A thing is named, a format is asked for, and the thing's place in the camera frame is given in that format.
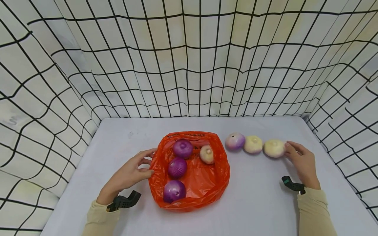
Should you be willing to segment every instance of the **person's left hand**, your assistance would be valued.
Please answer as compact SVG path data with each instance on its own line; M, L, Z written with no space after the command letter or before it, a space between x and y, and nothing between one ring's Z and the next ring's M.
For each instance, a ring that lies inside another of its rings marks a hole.
M139 166L142 164L150 165L151 160L145 157L152 158L156 150L157 148L140 151L137 155L128 160L105 184L96 202L101 205L109 205L122 190L130 188L144 179L151 178L154 170L139 168Z

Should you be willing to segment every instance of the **onion skin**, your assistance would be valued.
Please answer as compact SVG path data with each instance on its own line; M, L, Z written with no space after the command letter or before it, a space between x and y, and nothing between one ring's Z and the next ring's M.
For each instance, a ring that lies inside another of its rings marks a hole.
M264 153L273 158L279 158L285 154L285 143L279 139L270 139L264 143Z
M200 158L204 163L208 165L214 164L214 153L210 145L205 145L201 147Z
M163 201L172 203L186 197L185 185L179 180L171 180L164 186Z
M186 139L179 139L173 144L173 153L176 157L188 158L193 152L193 145Z
M245 137L241 133L234 132L230 134L226 139L226 147L229 150L238 150L243 147L245 143Z
M262 140L261 138L251 135L245 137L244 150L251 154L257 154L262 151Z
M172 179L178 179L184 176L187 170L186 161L183 158L176 157L168 165L168 175Z

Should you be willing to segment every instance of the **white table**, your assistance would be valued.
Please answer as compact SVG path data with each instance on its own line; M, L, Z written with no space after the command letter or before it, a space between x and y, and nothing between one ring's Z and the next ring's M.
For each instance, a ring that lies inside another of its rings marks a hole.
M86 213L112 174L140 150L156 147L170 132L199 130L217 133L224 142L232 132L303 144L316 156L322 188L340 236L376 236L378 225L364 208L342 174L298 117L152 118L105 119L84 154L77 170L46 224L43 236L80 235ZM161 236L295 236L298 227L296 192L287 189L281 177L298 181L286 158L243 151L227 152L231 168L229 185L221 199L189 213L160 209L152 199L147 181L132 190L142 193L136 206L122 210L114 235Z

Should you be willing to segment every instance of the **sleeve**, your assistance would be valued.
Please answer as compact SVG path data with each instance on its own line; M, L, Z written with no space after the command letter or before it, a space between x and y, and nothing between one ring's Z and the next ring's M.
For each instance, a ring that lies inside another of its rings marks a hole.
M92 202L82 236L113 235L121 211L108 212L106 208L106 205Z
M298 195L299 236L337 236L324 191L312 188L305 191Z

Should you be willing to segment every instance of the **black wrist strap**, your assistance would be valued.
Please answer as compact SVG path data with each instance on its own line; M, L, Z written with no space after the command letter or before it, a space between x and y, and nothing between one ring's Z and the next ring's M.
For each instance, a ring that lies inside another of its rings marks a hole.
M291 178L289 176L282 177L283 184L288 187L289 189L296 191L299 193L299 195L303 195L306 193L305 191L305 185L299 184L299 183L293 183L291 181Z
M142 194L138 193L137 191L132 191L129 197L124 196L117 196L114 198L113 203L110 204L107 208L109 212L116 211L119 208L129 208L136 205L139 201L139 198Z

